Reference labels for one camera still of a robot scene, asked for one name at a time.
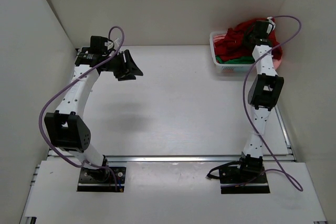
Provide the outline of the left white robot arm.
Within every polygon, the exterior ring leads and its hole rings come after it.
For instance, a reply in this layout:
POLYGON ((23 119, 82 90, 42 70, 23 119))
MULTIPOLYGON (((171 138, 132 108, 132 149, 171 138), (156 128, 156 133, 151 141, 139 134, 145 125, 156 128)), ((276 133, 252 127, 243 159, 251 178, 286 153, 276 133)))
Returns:
POLYGON ((119 51, 119 42, 91 36, 90 46, 78 53, 70 87, 55 112, 46 113, 44 122, 51 144, 85 162, 84 170, 93 180, 104 183, 113 174, 107 159, 90 143, 91 132, 83 121, 83 113, 93 85, 102 72, 112 72, 118 81, 134 80, 143 72, 135 64, 129 50, 119 51))

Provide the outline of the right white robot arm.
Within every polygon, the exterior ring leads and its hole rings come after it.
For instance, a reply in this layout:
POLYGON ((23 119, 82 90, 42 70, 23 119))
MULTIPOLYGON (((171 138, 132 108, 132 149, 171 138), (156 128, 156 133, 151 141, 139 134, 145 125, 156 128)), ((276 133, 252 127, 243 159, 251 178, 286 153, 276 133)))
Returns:
POLYGON ((215 167, 207 179, 218 179, 225 185, 242 186, 247 183, 265 183, 263 178, 264 133, 271 111, 277 104, 284 79, 278 76, 271 54, 270 34, 276 24, 271 17, 255 21, 243 36, 243 44, 251 47, 256 78, 250 87, 244 106, 250 106, 247 114, 253 131, 250 133, 240 159, 215 167))

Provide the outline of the red t shirt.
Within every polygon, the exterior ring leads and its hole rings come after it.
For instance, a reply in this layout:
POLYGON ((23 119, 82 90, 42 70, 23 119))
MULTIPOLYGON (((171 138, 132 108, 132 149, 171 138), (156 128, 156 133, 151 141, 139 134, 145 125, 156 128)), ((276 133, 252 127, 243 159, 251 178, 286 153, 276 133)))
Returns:
POLYGON ((253 41, 255 24, 265 21, 269 24, 267 30, 267 44, 269 47, 278 46, 275 35, 274 18, 254 18, 229 28, 225 34, 216 35, 213 38, 216 62, 220 64, 250 65, 255 62, 252 51, 256 45, 253 41))

